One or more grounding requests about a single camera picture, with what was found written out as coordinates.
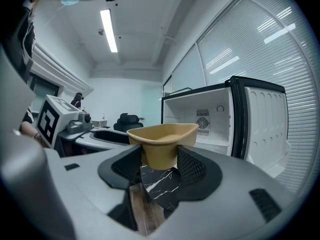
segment ceiling light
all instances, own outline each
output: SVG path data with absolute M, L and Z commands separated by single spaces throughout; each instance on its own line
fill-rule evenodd
M 238 56 L 233 57 L 232 59 L 228 60 L 226 63 L 222 64 L 221 66 L 218 66 L 216 69 L 212 70 L 210 72 L 210 74 L 214 74 L 216 72 L 218 72 L 219 70 L 222 70 L 223 68 L 225 68 L 226 66 L 229 66 L 231 63 L 236 62 L 237 60 L 239 60 L 240 58 Z
M 264 39 L 264 43 L 270 43 L 271 41 L 275 40 L 276 38 L 284 35 L 285 33 L 288 33 L 289 30 L 294 30 L 296 28 L 296 24 L 290 24 L 289 26 L 275 32 L 273 35 L 267 37 L 266 39 Z
M 112 27 L 112 21 L 111 21 L 111 12 L 110 10 L 102 10 L 100 11 L 102 24 L 105 32 L 106 39 L 108 41 L 110 50 L 112 53 L 117 53 L 117 44 L 115 39 L 114 30 Z

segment fluorescent light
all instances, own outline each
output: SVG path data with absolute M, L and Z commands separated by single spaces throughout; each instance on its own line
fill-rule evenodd
M 293 67 L 290 67 L 290 68 L 285 69 L 285 70 L 282 70 L 282 71 L 280 71 L 280 72 L 278 72 L 278 73 L 274 73 L 273 76 L 274 76 L 274 75 L 277 75 L 277 74 L 280 74 L 280 73 L 282 73 L 282 72 L 285 72 L 285 71 L 287 71 L 287 70 L 292 70 L 292 69 L 293 69 Z
M 299 60 L 299 59 L 301 59 L 301 56 L 297 56 L 297 54 L 294 54 L 294 55 L 292 55 L 292 56 L 290 56 L 290 57 L 288 57 L 288 58 L 285 58 L 285 59 L 283 59 L 283 60 L 280 60 L 280 61 L 274 63 L 274 65 L 283 63 L 283 62 L 285 62 L 285 61 L 287 61 L 287 60 L 291 60 L 290 62 L 293 62 L 293 61 Z
M 270 27 L 271 25 L 273 25 L 275 22 L 275 20 L 273 18 L 267 20 L 265 23 L 263 23 L 262 25 L 258 26 L 256 29 L 261 32 L 262 30 Z
M 240 58 L 238 56 L 233 57 L 232 59 L 228 60 L 226 63 L 223 63 L 221 66 L 218 66 L 216 69 L 212 70 L 210 72 L 210 74 L 214 74 L 216 72 L 218 72 L 219 70 L 222 70 L 223 68 L 225 68 L 226 66 L 229 66 L 231 63 L 236 62 L 237 60 L 239 60 Z
M 266 39 L 264 39 L 264 43 L 270 43 L 272 40 L 275 40 L 276 38 L 284 35 L 285 33 L 288 33 L 289 30 L 294 30 L 296 28 L 296 24 L 290 24 L 289 26 L 275 32 L 273 35 L 267 37 Z
M 111 21 L 111 13 L 110 10 L 102 10 L 100 11 L 102 24 L 105 32 L 106 39 L 108 41 L 110 50 L 112 53 L 117 53 L 117 44 L 115 39 L 114 30 L 112 28 L 112 21 Z
M 222 79 L 220 79 L 219 81 L 218 81 L 218 83 L 220 83 L 220 82 L 222 82 L 222 81 L 225 81 L 225 80 L 227 80 L 229 77 L 232 77 L 232 76 L 240 76 L 240 77 L 242 77 L 242 76 L 244 76 L 244 75 L 246 75 L 247 73 L 246 73 L 247 71 L 243 71 L 243 72 L 241 72 L 241 73 L 236 73 L 236 74 L 231 74 L 231 75 L 229 75 L 229 76 L 227 76 L 227 77 L 225 77 L 225 78 L 222 78 Z
M 206 69 L 208 70 L 213 64 L 217 63 L 218 61 L 222 60 L 223 57 L 227 56 L 229 53 L 231 53 L 232 50 L 230 48 L 224 50 L 221 52 L 217 57 L 215 57 L 213 60 L 211 60 L 209 63 L 205 65 Z
M 279 12 L 276 16 L 281 20 L 282 18 L 288 16 L 291 13 L 291 7 L 289 6 L 287 9 L 284 9 L 283 11 Z

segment wooden floor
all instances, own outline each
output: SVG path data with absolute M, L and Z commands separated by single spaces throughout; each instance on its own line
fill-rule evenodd
M 165 221 L 163 208 L 147 202 L 141 183 L 130 187 L 130 199 L 138 232 L 147 237 Z

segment refrigerator fan vent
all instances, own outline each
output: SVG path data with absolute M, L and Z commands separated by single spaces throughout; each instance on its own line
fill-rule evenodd
M 196 111 L 196 124 L 199 125 L 197 130 L 198 136 L 209 136 L 209 109 L 197 109 Z

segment refrigerator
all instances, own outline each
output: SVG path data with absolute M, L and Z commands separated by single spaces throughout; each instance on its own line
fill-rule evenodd
M 198 124 L 195 147 L 248 161 L 275 178 L 289 152 L 283 86 L 232 76 L 161 99 L 161 123 Z

